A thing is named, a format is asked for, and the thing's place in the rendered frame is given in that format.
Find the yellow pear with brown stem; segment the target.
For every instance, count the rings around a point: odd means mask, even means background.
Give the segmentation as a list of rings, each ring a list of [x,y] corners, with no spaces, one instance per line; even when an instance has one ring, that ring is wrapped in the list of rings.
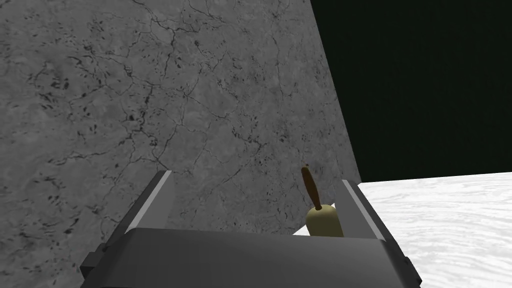
[[[338,213],[332,205],[321,204],[318,188],[313,179],[309,166],[301,168],[305,189],[313,203],[305,217],[305,225],[309,235],[315,237],[344,237]]]

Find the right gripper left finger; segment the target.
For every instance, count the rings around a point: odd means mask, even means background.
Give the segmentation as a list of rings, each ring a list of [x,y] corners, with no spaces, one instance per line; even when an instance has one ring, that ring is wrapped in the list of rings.
[[[110,247],[124,234],[135,228],[164,228],[174,202],[173,172],[158,171],[114,229],[105,247]]]

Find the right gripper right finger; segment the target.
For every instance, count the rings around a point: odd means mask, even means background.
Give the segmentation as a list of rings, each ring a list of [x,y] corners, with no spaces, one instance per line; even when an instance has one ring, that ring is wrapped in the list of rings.
[[[345,237],[385,241],[394,239],[355,182],[342,180],[335,194],[334,206]]]

